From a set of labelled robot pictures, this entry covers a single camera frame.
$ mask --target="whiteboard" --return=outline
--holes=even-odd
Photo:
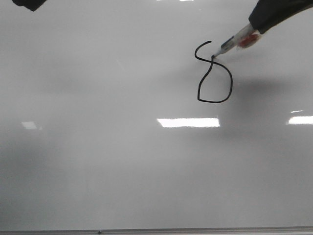
[[[195,48],[256,2],[1,1],[0,230],[312,225],[312,10],[221,55],[230,100],[197,101]]]

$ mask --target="dark object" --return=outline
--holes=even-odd
[[[226,100],[229,99],[229,97],[230,97],[230,95],[231,95],[231,92],[232,92],[232,90],[233,90],[233,76],[231,75],[231,72],[229,71],[229,69],[228,69],[226,66],[224,66],[224,65],[222,65],[222,64],[217,63],[217,62],[214,61],[214,55],[212,55],[211,60],[203,59],[203,58],[201,58],[201,57],[199,57],[199,56],[197,55],[198,50],[199,50],[201,47],[203,47],[204,45],[209,44],[209,43],[211,43],[211,41],[207,41],[207,42],[205,42],[205,43],[202,43],[202,44],[201,44],[200,46],[198,46],[197,49],[195,50],[195,58],[196,58],[196,59],[202,60],[202,61],[205,61],[205,62],[208,62],[208,63],[211,63],[210,68],[209,68],[208,71],[205,73],[205,75],[203,76],[203,78],[201,79],[201,81],[200,81],[200,83],[199,83],[199,86],[198,86],[198,101],[206,102],[206,103],[219,104],[219,103],[222,103],[222,102],[224,102],[224,101],[226,101]],[[212,70],[212,68],[213,68],[213,64],[216,64],[216,65],[221,66],[222,68],[224,68],[224,69],[228,72],[229,77],[230,77],[230,89],[229,89],[229,93],[228,93],[228,95],[227,95],[227,97],[226,97],[225,99],[219,100],[219,101],[205,100],[205,99],[201,99],[201,98],[200,98],[200,90],[201,90],[202,83],[204,82],[204,80],[206,79],[206,77],[207,77],[207,76],[209,75],[209,73],[211,72],[211,70]]]
[[[259,0],[249,16],[254,29],[261,34],[285,19],[313,7],[313,0]]]
[[[31,11],[36,11],[46,0],[12,0],[17,6],[24,6]]]

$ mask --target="aluminum rail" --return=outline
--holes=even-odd
[[[313,235],[313,226],[260,228],[202,228],[202,229],[117,229],[117,230],[55,230],[55,231],[0,231],[1,235],[184,235],[184,234],[263,234]]]

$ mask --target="white surface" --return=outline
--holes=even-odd
[[[312,10],[219,61],[255,0],[0,2],[0,230],[313,223]],[[223,98],[213,69],[203,98]],[[158,119],[218,118],[163,128]],[[27,129],[22,123],[33,123]]]

